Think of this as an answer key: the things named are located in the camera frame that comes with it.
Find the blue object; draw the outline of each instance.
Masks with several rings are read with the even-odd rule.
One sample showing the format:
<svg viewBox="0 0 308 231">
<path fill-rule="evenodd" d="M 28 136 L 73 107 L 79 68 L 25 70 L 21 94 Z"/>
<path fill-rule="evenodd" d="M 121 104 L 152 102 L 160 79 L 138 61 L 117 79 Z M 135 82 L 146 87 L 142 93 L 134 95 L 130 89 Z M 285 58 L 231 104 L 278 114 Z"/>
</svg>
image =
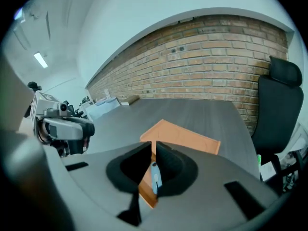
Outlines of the blue object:
<svg viewBox="0 0 308 231">
<path fill-rule="evenodd" d="M 156 162 L 151 163 L 152 189 L 154 194 L 157 194 L 159 187 L 163 185 L 160 171 Z"/>
</svg>

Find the table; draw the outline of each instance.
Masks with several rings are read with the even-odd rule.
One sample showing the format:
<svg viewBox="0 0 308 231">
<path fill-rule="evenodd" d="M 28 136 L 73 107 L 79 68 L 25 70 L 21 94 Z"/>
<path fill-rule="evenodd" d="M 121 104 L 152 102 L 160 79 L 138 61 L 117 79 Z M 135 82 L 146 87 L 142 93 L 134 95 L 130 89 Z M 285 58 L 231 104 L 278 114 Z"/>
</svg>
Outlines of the table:
<svg viewBox="0 0 308 231">
<path fill-rule="evenodd" d="M 88 154 L 139 142 L 140 135 L 164 119 L 221 141 L 219 155 L 259 178 L 257 155 L 244 121 L 232 102 L 188 99 L 140 99 L 94 121 Z"/>
</svg>

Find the ceiling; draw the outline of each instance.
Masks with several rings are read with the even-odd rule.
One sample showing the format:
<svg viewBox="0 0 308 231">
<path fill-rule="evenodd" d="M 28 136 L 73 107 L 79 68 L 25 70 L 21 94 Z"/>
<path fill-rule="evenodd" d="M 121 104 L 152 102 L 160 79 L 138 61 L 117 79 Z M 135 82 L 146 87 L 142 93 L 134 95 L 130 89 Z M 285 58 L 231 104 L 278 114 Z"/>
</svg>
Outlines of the ceiling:
<svg viewBox="0 0 308 231">
<path fill-rule="evenodd" d="M 15 21 L 2 47 L 23 80 L 56 72 L 75 62 L 79 34 L 94 0 L 30 0 L 23 7 L 25 21 Z M 40 52 L 48 67 L 34 58 Z"/>
</svg>

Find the camera lens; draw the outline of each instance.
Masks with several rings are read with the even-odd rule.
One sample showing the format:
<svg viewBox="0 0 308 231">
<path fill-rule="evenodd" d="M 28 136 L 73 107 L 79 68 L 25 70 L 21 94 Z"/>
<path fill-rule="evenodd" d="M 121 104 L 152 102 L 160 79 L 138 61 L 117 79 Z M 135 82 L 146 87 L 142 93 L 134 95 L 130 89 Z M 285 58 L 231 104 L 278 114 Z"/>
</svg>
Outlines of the camera lens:
<svg viewBox="0 0 308 231">
<path fill-rule="evenodd" d="M 65 105 L 65 104 L 61 104 L 61 105 L 60 105 L 60 109 L 61 109 L 62 111 L 65 111 L 65 110 L 66 110 L 66 105 Z"/>
</svg>

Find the brick wall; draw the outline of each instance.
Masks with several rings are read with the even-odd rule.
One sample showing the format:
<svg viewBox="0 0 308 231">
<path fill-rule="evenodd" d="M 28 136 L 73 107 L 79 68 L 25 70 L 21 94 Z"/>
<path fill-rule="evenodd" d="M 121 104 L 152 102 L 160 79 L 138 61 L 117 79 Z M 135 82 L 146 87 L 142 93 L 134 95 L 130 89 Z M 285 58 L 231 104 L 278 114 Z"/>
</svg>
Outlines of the brick wall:
<svg viewBox="0 0 308 231">
<path fill-rule="evenodd" d="M 203 16 L 161 28 L 129 46 L 89 84 L 92 98 L 108 88 L 120 99 L 232 101 L 250 132 L 257 121 L 257 81 L 269 56 L 287 59 L 285 32 L 238 16 Z"/>
</svg>

